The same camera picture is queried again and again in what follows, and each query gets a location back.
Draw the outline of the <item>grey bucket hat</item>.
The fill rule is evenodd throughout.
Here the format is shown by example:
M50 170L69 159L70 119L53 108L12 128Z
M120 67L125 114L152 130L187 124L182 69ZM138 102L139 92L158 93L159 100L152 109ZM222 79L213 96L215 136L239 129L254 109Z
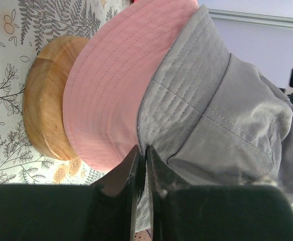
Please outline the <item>grey bucket hat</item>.
M205 6L151 78L137 114L139 149L193 185L274 181L293 204L293 104L230 53Z

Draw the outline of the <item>pink bucket hat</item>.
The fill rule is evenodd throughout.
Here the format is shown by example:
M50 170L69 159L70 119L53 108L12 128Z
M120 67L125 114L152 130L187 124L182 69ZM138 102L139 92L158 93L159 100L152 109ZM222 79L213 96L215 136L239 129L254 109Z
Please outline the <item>pink bucket hat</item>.
M136 116L151 77L198 10L196 1L137 1L107 21L77 57L63 125L77 156L107 173L137 144Z

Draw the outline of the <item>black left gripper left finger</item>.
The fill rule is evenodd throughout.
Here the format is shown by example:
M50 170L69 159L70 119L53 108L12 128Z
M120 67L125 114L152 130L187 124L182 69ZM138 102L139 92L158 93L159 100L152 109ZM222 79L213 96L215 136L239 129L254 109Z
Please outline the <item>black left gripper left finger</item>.
M91 185L0 185L0 240L134 240L139 151Z

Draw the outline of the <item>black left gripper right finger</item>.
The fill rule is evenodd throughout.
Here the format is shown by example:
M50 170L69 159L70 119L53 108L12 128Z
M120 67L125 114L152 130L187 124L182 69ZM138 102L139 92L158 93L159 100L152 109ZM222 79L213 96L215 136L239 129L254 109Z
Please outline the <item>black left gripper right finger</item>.
M191 185L146 149L153 240L293 240L293 210L276 187Z

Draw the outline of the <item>wooden hat stand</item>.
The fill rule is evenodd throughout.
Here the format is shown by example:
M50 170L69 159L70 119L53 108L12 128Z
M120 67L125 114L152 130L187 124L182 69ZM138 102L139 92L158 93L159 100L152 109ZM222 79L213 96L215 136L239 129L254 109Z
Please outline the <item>wooden hat stand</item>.
M88 39L58 37L35 58L23 94L23 122L40 154L68 161L77 157L63 126L63 93L70 70Z

